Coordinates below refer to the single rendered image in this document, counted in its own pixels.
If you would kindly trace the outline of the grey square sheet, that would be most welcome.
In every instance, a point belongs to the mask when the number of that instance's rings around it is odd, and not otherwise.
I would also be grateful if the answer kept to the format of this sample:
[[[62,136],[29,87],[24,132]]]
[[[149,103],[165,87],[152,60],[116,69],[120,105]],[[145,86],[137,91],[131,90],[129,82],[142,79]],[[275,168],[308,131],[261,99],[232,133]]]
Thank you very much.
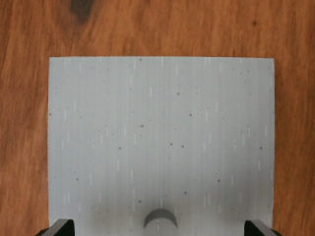
[[[272,228],[274,164],[274,59],[50,57],[49,228],[244,236]]]

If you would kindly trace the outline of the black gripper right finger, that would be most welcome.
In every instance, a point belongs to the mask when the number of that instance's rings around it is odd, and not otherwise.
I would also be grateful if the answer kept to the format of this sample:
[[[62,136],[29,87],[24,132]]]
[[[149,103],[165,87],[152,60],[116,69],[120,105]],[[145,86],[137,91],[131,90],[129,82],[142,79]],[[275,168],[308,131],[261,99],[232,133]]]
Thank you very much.
[[[261,220],[246,220],[244,236],[283,236],[280,232],[270,229]]]

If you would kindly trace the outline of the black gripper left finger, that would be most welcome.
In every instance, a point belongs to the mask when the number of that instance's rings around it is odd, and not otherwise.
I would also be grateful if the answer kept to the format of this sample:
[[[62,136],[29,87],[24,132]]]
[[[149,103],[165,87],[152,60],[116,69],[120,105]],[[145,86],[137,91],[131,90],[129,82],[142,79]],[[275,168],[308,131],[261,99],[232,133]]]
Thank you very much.
[[[50,228],[40,230],[35,236],[75,236],[73,219],[58,219]]]

